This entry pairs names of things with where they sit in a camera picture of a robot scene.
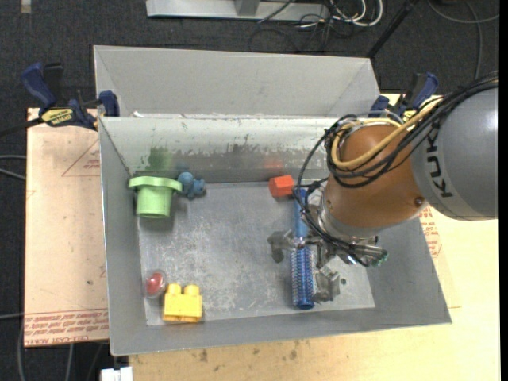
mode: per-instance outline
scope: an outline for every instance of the clamp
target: clamp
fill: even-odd
[[[103,91],[98,99],[84,103],[79,93],[79,99],[71,99],[66,106],[59,106],[60,76],[63,68],[58,64],[51,64],[44,68],[41,63],[33,63],[21,74],[21,81],[26,90],[35,98],[42,101],[39,109],[39,122],[45,122],[51,127],[75,125],[85,129],[97,130],[97,118],[87,111],[87,106],[102,104],[105,112],[101,115],[117,117],[119,106],[115,94],[111,90]]]

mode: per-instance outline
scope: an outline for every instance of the red ball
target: red ball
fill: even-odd
[[[164,277],[159,272],[155,272],[146,279],[145,286],[148,295],[155,295],[164,288]]]

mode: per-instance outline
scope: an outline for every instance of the orange object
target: orange object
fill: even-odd
[[[271,196],[280,198],[282,196],[289,196],[293,193],[294,180],[291,175],[277,176],[270,178],[268,181],[268,189],[270,189]]]

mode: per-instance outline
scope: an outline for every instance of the metal stand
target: metal stand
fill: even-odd
[[[148,0],[148,17],[228,18],[261,20],[287,5],[288,0]],[[322,15],[322,4],[290,3],[271,17],[277,21],[299,21],[303,16]]]

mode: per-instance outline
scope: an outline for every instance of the cardboard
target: cardboard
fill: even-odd
[[[28,129],[25,347],[108,338],[99,172],[97,132]]]

